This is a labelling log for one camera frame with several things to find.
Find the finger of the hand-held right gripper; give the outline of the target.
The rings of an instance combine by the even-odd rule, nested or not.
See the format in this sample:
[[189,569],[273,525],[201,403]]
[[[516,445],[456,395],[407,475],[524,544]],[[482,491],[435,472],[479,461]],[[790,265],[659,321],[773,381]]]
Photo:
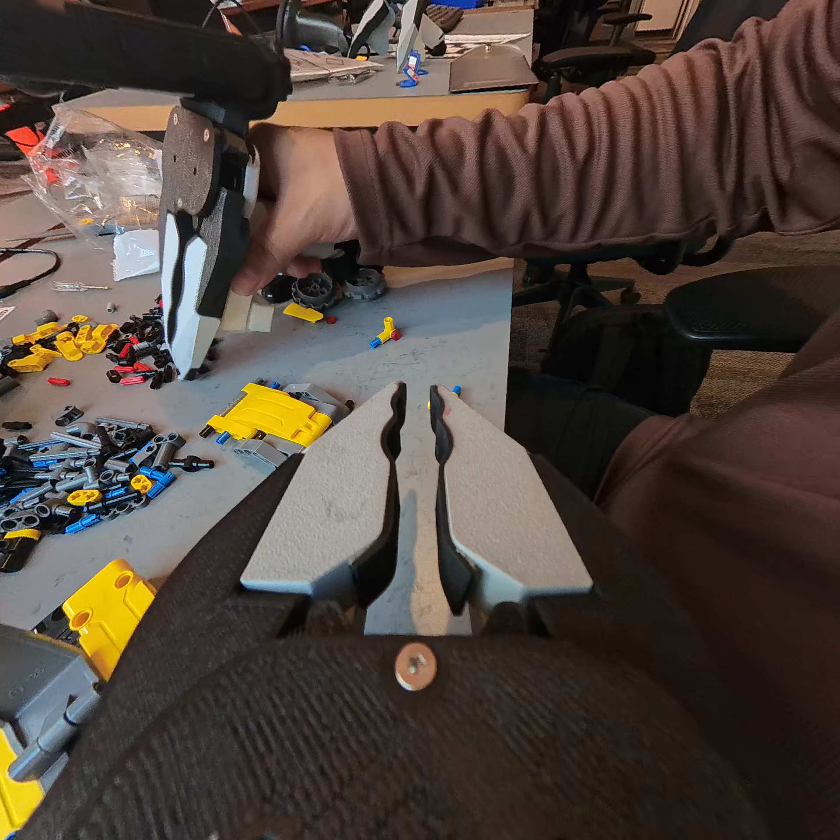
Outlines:
[[166,212],[161,222],[161,304],[164,339],[177,370],[189,368],[189,355],[176,345],[177,319],[184,290],[184,257],[191,220]]
[[175,368],[190,380],[219,333],[267,333],[276,308],[259,294],[230,289],[230,271],[209,245],[192,238],[183,257],[183,284],[175,310]]

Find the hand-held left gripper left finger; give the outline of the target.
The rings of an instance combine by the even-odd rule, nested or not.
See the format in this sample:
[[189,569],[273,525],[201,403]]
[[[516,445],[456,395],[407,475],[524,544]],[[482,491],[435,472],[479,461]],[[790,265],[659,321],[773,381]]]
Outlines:
[[366,609],[396,572],[406,384],[374,394],[301,457],[240,575],[249,591]]

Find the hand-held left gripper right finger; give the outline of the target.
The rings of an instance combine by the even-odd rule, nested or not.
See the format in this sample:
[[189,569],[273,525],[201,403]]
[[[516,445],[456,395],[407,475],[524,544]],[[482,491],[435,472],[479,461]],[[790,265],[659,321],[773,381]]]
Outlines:
[[529,452],[433,385],[437,565],[450,612],[587,595],[594,585]]

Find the pile of black red pins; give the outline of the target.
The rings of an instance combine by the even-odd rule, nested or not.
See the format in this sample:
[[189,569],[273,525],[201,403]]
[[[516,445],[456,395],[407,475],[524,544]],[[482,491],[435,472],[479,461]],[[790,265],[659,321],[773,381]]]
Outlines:
[[159,390],[180,377],[165,343],[161,316],[159,295],[152,306],[118,324],[121,337],[99,354],[109,364],[106,377],[112,384],[147,384],[150,389]]

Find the person's right forearm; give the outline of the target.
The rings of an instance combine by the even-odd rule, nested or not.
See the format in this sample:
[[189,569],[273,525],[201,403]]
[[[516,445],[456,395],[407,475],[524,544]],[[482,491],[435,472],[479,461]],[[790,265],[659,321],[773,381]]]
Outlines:
[[839,6],[505,116],[333,135],[365,264],[444,266],[839,223]]

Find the wood edged desk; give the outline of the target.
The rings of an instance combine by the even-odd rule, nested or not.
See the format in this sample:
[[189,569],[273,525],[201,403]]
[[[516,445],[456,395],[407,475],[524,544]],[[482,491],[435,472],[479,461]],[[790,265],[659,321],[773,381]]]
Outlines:
[[[353,84],[303,82],[266,121],[314,129],[375,129],[387,122],[414,128],[428,119],[473,119],[487,109],[511,114],[530,100],[530,86],[451,93],[451,63],[446,58],[429,60],[427,75],[415,88],[397,87],[393,59],[385,61],[383,70]],[[177,103],[172,93],[118,89],[92,93],[71,105],[124,129],[149,133],[165,130]]]

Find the person's right hand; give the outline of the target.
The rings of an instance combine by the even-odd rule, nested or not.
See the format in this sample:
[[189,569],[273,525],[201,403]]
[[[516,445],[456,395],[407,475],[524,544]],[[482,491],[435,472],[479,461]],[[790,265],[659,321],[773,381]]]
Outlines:
[[316,246],[358,238],[333,133],[258,123],[258,196],[268,203],[251,235],[231,291],[250,297],[278,274],[303,278],[321,269]]

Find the white labelled plastic bag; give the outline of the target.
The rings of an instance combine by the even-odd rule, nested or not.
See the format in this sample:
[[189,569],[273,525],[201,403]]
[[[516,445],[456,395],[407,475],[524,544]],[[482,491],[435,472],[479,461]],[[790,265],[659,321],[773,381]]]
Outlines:
[[160,240],[156,228],[128,230],[112,241],[112,278],[115,282],[157,274]]

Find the yellow and grey hood assembly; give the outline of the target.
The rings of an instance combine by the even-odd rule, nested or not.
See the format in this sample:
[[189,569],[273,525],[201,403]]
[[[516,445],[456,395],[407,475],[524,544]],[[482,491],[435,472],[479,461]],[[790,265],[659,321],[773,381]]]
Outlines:
[[199,433],[218,446],[271,468],[302,455],[329,429],[352,413],[355,403],[341,401],[318,385],[246,384],[225,409],[210,417]]

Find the clear plastic bag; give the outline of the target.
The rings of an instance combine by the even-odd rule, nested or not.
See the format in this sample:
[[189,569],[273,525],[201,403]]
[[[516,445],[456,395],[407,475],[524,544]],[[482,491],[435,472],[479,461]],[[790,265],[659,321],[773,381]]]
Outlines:
[[54,114],[23,175],[38,200],[83,238],[156,229],[162,144],[66,103]]

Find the pile of yellow connectors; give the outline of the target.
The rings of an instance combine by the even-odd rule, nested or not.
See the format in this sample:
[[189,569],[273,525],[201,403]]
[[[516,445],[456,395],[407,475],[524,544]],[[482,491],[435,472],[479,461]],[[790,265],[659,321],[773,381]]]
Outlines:
[[2,347],[2,372],[12,376],[40,373],[58,360],[82,361],[103,354],[121,334],[117,324],[93,321],[82,314],[67,322],[45,322]]

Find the black backpack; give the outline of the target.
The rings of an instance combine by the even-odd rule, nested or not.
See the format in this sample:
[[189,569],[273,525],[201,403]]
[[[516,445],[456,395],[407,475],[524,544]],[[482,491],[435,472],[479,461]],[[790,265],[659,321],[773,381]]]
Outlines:
[[540,371],[678,417],[690,411],[711,356],[710,347],[678,334],[663,306],[611,306],[559,322]]

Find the person's brown shirt torso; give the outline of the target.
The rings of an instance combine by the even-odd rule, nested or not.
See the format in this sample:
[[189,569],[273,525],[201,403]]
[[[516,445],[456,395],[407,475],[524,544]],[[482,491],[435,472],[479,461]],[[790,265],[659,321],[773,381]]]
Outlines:
[[838,314],[718,419],[643,421],[596,502],[703,633],[807,836],[838,838]]

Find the black and grey tool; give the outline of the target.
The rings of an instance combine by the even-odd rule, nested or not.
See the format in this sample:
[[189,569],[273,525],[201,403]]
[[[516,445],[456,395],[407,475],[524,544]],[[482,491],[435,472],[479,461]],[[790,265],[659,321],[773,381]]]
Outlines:
[[400,26],[395,29],[395,68],[398,72],[409,66],[413,52],[419,54],[420,60],[427,55],[444,56],[447,50],[445,33],[428,16],[428,5],[428,1],[403,2],[401,12],[397,13],[397,2],[370,2],[353,31],[346,57],[356,59],[365,50],[368,54],[385,56],[397,16],[400,17]]

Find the black office chair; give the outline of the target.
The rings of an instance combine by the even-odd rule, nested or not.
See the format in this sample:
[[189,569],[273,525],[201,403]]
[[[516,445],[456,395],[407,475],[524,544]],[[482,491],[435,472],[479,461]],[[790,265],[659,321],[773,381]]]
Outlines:
[[629,25],[652,16],[632,12],[631,2],[540,1],[534,14],[533,42],[538,48],[532,71],[545,90],[542,103],[564,86],[597,88],[632,68],[652,65],[650,49],[622,41]]
[[594,264],[631,259],[641,270],[665,277],[679,267],[707,267],[723,259],[734,246],[732,238],[718,235],[715,241],[694,239],[668,241],[649,246],[597,248],[582,255],[561,254],[528,259],[522,277],[523,288],[512,295],[512,308],[554,302],[558,305],[552,340],[578,310],[600,310],[612,303],[609,291],[619,291],[619,302],[634,305],[641,296],[629,278],[592,276]]
[[838,266],[781,266],[709,276],[672,289],[665,317],[711,351],[796,353],[839,309]]

